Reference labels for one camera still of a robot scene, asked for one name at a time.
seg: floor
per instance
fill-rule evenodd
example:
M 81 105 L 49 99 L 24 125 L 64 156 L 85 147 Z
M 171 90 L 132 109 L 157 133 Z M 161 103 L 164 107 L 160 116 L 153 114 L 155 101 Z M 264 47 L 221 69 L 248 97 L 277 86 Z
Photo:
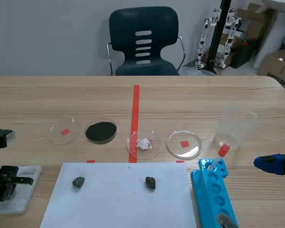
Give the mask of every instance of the floor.
M 218 70 L 215 69 L 218 75 L 221 76 L 257 76 L 257 70 L 252 68 L 252 62 L 254 58 L 252 58 L 249 62 L 240 66 L 238 69 L 234 69 L 230 66 L 225 69 Z

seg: black pole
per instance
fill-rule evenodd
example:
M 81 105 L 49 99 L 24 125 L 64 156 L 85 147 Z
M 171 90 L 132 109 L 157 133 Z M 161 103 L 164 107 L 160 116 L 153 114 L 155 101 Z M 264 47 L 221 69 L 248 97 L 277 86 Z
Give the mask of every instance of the black pole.
M 222 0 L 220 4 L 220 9 L 222 10 L 222 12 L 220 14 L 219 21 L 214 29 L 206 66 L 204 68 L 205 70 L 211 71 L 215 74 L 216 74 L 214 70 L 215 57 L 217 55 L 220 38 L 222 36 L 223 30 L 225 27 L 226 18 L 229 12 L 230 4 L 231 4 L 231 0 Z

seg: chair backrest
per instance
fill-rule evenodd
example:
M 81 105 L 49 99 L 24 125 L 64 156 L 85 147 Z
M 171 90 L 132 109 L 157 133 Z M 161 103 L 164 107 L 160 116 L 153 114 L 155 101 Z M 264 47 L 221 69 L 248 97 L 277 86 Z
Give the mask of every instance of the chair backrest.
M 179 21 L 170 7 L 138 7 L 114 11 L 109 27 L 112 48 L 126 63 L 161 58 L 161 50 L 177 41 Z

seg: microscope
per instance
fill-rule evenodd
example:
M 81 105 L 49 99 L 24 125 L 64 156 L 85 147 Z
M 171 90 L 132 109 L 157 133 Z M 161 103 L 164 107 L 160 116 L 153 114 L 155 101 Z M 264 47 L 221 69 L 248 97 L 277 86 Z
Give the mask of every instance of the microscope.
M 0 149 L 7 147 L 8 141 L 14 138 L 15 131 L 0 129 Z M 0 168 L 0 214 L 22 214 L 26 211 L 36 186 L 34 179 L 37 182 L 41 170 L 40 166 L 4 165 Z

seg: black chair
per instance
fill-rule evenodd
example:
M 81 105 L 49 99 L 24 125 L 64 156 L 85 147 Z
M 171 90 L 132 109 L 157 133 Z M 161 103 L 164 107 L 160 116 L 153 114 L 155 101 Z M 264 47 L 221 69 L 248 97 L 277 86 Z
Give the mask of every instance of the black chair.
M 111 75 L 113 75 L 109 46 L 124 53 L 124 63 L 116 75 L 179 75 L 186 52 L 178 36 L 179 20 L 170 7 L 138 7 L 114 11 L 109 20 L 111 43 L 107 45 Z M 174 65 L 161 58 L 161 50 L 180 39 L 183 60 Z

